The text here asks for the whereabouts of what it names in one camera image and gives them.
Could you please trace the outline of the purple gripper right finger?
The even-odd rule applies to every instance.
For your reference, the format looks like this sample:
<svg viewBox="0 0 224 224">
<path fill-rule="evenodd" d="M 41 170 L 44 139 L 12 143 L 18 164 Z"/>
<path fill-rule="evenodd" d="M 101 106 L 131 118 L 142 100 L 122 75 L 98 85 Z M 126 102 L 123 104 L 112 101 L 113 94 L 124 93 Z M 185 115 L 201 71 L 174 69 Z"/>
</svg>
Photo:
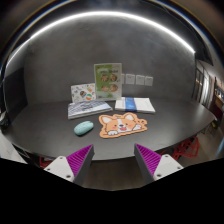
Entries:
<svg viewBox="0 0 224 224">
<path fill-rule="evenodd" d="M 169 154 L 160 155 L 139 144 L 134 145 L 134 155 L 145 184 L 160 180 L 183 168 Z"/>
</svg>

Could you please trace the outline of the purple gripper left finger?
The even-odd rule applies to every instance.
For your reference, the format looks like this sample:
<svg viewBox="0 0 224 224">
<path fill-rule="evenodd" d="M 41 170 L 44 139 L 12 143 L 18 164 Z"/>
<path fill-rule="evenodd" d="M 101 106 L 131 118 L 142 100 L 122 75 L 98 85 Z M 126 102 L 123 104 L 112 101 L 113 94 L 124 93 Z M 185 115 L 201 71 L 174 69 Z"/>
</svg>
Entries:
<svg viewBox="0 0 224 224">
<path fill-rule="evenodd" d="M 93 156 L 94 147 L 88 145 L 67 157 L 57 157 L 45 171 L 82 186 Z"/>
</svg>

